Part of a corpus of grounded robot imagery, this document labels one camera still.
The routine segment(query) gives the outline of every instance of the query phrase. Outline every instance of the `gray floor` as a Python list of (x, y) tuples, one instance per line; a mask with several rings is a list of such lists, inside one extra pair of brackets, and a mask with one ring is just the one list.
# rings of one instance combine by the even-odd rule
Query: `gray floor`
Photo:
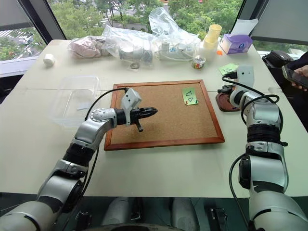
[[(35, 195), (16, 194), (16, 193), (0, 193), (0, 216), (9, 211), (3, 209), (20, 204), (29, 200), (35, 200)], [(76, 214), (78, 211), (87, 211), (92, 214), (92, 223), (89, 228), (97, 227), (101, 223), (103, 216), (112, 202), (114, 197), (84, 197), (80, 206), (70, 219), (66, 227), (66, 231), (71, 231), (76, 225)], [(294, 198), (301, 206), (306, 216), (308, 216), (308, 197)], [(142, 222), (167, 225), (170, 226), (170, 198), (152, 198), (144, 197), (143, 199), (143, 218)], [(202, 231), (210, 231), (206, 210), (210, 207), (222, 207), (228, 215), (229, 231), (245, 231), (245, 226), (240, 216), (235, 201), (231, 198), (191, 198), (192, 204), (196, 210), (200, 229)], [(240, 199), (240, 203), (248, 217), (248, 199)], [(67, 214), (59, 217), (55, 230), (61, 230), (61, 227), (67, 218)]]

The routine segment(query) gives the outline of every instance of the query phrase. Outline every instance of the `white table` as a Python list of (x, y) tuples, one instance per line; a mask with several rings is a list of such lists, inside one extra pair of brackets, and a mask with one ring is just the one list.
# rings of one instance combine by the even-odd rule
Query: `white table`
[[(127, 65), (121, 65), (111, 57), (74, 61), (65, 50), (67, 43), (61, 40), (51, 42), (0, 105), (0, 192), (37, 193), (76, 132), (76, 129), (63, 129), (48, 119), (55, 89), (65, 76), (96, 74), (103, 90), (110, 89), (113, 83), (202, 78), (226, 142), (112, 152), (105, 152), (102, 142), (86, 195), (232, 197), (228, 172), (233, 160), (244, 153), (247, 131), (239, 112), (224, 113), (218, 109), (216, 90), (223, 82), (217, 68), (230, 62), (255, 63), (255, 87), (264, 92), (268, 87), (278, 88), (253, 47), (248, 54), (218, 56), (216, 62), (199, 72), (186, 63), (159, 62), (155, 63), (158, 64), (153, 70), (132, 72), (126, 69)], [(50, 69), (45, 69), (42, 63), (47, 52), (53, 53), (57, 59)], [(121, 68), (112, 71), (111, 66), (116, 65)], [(169, 69), (163, 68), (167, 65), (170, 65)], [(282, 141), (289, 142), (285, 148), (290, 177), (286, 193), (307, 196), (308, 184), (303, 184), (300, 179), (308, 174), (305, 152), (308, 134), (284, 94), (277, 94), (281, 98), (278, 105), (285, 120)], [(110, 100), (111, 95), (106, 96), (101, 106), (109, 107)], [(238, 196), (248, 197), (248, 191), (237, 183), (237, 169), (233, 176)]]

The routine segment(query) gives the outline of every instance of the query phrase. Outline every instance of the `sticky note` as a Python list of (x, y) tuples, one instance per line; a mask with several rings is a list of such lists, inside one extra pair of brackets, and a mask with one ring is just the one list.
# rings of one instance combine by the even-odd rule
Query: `sticky note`
[(196, 91), (194, 88), (183, 88), (182, 89), (183, 100), (186, 105), (198, 104), (196, 97)]
[(219, 68), (219, 71), (224, 76), (225, 74), (235, 71), (237, 69), (238, 65), (235, 64), (227, 64)]

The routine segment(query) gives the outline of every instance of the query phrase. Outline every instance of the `clear plastic container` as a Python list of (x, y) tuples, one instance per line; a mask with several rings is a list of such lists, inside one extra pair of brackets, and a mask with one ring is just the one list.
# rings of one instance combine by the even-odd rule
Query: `clear plastic container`
[(62, 80), (49, 118), (66, 128), (79, 127), (99, 94), (99, 78), (73, 76)]

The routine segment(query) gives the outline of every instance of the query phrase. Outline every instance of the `purple tissue box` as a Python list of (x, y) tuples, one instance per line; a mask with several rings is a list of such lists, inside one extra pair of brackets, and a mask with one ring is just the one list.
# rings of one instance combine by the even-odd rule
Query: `purple tissue box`
[(249, 35), (224, 34), (220, 42), (220, 47), (226, 54), (236, 54), (247, 52), (252, 44)]

